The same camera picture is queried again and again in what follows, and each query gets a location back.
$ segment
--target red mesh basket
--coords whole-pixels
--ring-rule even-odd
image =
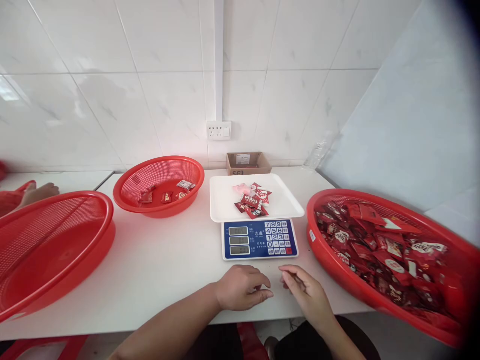
[[[205,179],[205,171],[199,162],[184,156],[164,156],[145,161],[127,171],[118,179],[113,198],[122,209],[151,218],[168,218],[177,215],[193,204]],[[173,196],[186,192],[177,184],[187,180],[196,186],[184,197],[162,204],[162,195]],[[141,193],[156,186],[151,203],[140,203]]]
[[[346,201],[370,203],[382,217],[396,216],[407,224],[420,229],[422,231],[422,239],[427,241],[431,239],[431,242],[446,245],[448,252],[442,258],[449,267],[453,267],[462,276],[463,287],[468,292],[468,297],[472,300],[470,312],[476,306],[475,300],[478,299],[477,285],[480,279],[480,251],[469,242],[425,216],[397,203],[368,193],[346,189],[324,190],[315,194],[308,202],[308,242],[320,264],[339,285],[370,307],[402,319],[425,334],[449,346],[460,346],[463,333],[450,333],[436,328],[425,320],[395,305],[370,287],[335,255],[322,237],[317,226],[316,211],[321,210],[322,205],[329,201],[334,201],[340,206],[343,206]]]
[[[115,238],[114,207],[96,191],[50,197],[0,218],[0,323],[68,294]]]

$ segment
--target white table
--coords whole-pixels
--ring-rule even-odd
[[[58,186],[60,194],[82,190],[96,190],[113,171],[70,171],[70,172],[28,172],[7,174],[0,181],[0,191],[17,190],[30,180],[35,180],[41,187],[47,183]]]
[[[306,208],[315,193],[333,186],[300,167],[278,167],[278,174]],[[295,318],[302,311],[280,283],[278,266],[296,264],[319,280],[335,314],[373,311],[343,290],[320,266],[307,241],[307,218],[294,219],[299,248],[295,259],[224,261],[221,224],[210,219],[209,182],[226,170],[205,171],[205,182],[193,205],[168,219],[126,212],[115,205],[116,237],[95,272],[55,304],[25,318],[0,324],[0,340],[138,329],[162,309],[219,280],[235,263],[252,265],[270,278],[275,297],[249,311],[224,311],[212,324]],[[121,175],[113,175],[99,191],[112,196]]]

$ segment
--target hand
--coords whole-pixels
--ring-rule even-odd
[[[214,285],[215,296],[222,310],[244,311],[274,297],[270,280],[257,268],[249,265],[234,265]]]
[[[18,209],[26,207],[30,204],[36,203],[40,200],[51,198],[60,194],[58,186],[49,182],[42,187],[37,188],[37,184],[32,182],[25,190],[25,195],[18,206]]]
[[[290,289],[308,322],[319,334],[335,324],[336,319],[327,294],[320,283],[299,266],[280,266],[283,287]]]

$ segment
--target digital display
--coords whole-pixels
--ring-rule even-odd
[[[250,246],[232,246],[230,248],[230,255],[249,255]]]
[[[248,236],[237,236],[230,238],[230,245],[248,245],[249,237]]]
[[[232,235],[248,235],[249,234],[249,228],[246,226],[242,227],[229,227],[228,228],[230,236]]]

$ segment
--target electrical outlet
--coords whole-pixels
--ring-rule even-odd
[[[232,137],[232,123],[230,121],[207,121],[206,129],[208,141],[230,140]]]

